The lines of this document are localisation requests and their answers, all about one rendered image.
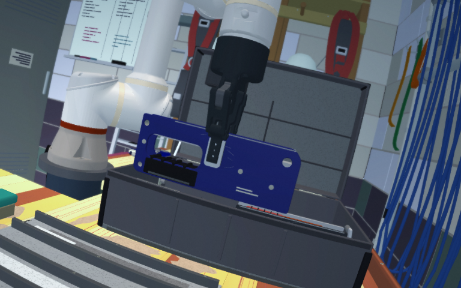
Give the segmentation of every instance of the blue tool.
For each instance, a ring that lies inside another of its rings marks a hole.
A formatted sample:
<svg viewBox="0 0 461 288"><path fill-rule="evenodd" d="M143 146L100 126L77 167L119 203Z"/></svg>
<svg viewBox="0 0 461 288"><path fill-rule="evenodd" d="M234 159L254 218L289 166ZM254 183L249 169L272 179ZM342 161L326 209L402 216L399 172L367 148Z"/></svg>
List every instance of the blue tool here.
<svg viewBox="0 0 461 288"><path fill-rule="evenodd" d="M199 166L155 152L157 136L198 145ZM202 126L144 114L134 160L137 171L240 202L289 212L301 159L296 150L230 134L218 164L205 161L209 135Z"/></svg>

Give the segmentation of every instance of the open case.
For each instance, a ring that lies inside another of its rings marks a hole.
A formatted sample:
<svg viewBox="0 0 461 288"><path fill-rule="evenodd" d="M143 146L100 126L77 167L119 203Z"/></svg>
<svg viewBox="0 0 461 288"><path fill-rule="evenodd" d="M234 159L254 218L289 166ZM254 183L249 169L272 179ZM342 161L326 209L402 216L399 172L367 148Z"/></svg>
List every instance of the open case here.
<svg viewBox="0 0 461 288"><path fill-rule="evenodd" d="M195 51L181 121L206 124L209 91L220 80L209 69L212 54L211 49ZM130 165L108 171L98 225L280 287L361 287L373 244L340 198L369 88L276 62L268 63L261 83L248 86L238 135L297 150L302 163L289 215L308 221L246 208L175 182L161 184ZM177 149L176 143L173 150L178 158L200 161L200 149L197 158L193 146L182 143ZM310 220L346 227L346 233L307 224Z"/></svg>

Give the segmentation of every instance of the whiteboard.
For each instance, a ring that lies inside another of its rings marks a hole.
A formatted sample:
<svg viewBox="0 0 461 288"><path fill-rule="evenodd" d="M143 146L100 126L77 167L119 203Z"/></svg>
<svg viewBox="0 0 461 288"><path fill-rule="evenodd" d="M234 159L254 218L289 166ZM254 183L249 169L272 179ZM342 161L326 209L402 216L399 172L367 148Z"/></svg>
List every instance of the whiteboard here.
<svg viewBox="0 0 461 288"><path fill-rule="evenodd" d="M151 0L83 0L70 55L134 66Z"/></svg>

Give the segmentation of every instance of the white globe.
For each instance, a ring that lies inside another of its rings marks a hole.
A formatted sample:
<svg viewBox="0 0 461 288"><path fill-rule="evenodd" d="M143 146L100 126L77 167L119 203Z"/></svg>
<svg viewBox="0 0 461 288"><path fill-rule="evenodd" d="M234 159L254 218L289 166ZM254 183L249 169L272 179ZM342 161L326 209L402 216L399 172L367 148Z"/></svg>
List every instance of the white globe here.
<svg viewBox="0 0 461 288"><path fill-rule="evenodd" d="M317 70L315 61L312 59L312 57L306 54L297 53L292 55L289 57L289 60L287 60L287 64L305 69Z"/></svg>

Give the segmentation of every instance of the toolbox lid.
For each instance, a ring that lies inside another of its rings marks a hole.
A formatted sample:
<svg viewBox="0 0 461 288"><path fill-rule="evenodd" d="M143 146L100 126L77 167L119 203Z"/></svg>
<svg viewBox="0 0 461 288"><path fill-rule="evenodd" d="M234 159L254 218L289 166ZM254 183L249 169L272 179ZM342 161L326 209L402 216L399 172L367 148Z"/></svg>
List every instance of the toolbox lid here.
<svg viewBox="0 0 461 288"><path fill-rule="evenodd" d="M197 48L179 120L206 126L209 92L220 76L211 49ZM249 83L238 135L296 149L296 189L340 199L349 175L370 84L268 61L261 83ZM190 155L190 145L179 150Z"/></svg>

